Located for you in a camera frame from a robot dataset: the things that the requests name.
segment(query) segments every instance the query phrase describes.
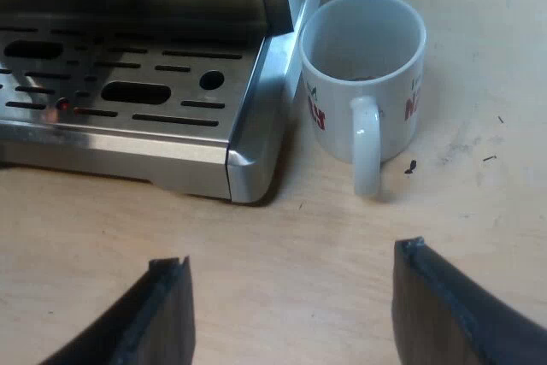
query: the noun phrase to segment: stainless steel drip tray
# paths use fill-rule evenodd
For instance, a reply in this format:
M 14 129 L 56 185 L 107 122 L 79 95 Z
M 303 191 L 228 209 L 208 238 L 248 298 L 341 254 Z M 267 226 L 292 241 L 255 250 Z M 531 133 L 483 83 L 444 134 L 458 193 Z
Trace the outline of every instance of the stainless steel drip tray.
M 0 160 L 230 198 L 226 151 L 263 42 L 0 16 Z

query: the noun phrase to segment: dark stain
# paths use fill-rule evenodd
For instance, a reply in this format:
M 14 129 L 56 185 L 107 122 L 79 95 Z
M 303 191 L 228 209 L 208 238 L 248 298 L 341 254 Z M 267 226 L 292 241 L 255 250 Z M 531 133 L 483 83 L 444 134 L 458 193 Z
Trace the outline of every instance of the dark stain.
M 416 170 L 416 166 L 418 165 L 418 162 L 416 160 L 413 160 L 410 162 L 410 168 L 405 171 L 405 174 L 412 174 L 414 170 Z

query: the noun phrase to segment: white mug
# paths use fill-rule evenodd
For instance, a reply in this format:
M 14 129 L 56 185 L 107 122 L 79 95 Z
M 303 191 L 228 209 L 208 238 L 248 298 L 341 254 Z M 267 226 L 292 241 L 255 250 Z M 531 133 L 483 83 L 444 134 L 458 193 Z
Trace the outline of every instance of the white mug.
M 378 193 L 380 162 L 414 137 L 426 37 L 421 16 L 402 0 L 333 0 L 302 31 L 315 136 L 353 162 L 358 195 Z

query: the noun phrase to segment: wooden surface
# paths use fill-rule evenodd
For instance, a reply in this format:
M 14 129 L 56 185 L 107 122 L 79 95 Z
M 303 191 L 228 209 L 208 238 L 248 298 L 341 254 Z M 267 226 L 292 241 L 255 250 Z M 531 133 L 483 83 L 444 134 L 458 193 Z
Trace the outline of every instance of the wooden surface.
M 383 167 L 381 202 L 314 141 L 302 89 L 261 207 L 1 170 L 3 363 L 45 359 L 149 259 L 190 255 L 196 365 L 396 364 L 392 248 L 417 235 L 547 325 L 547 2 L 408 1 L 430 35 L 421 124 Z

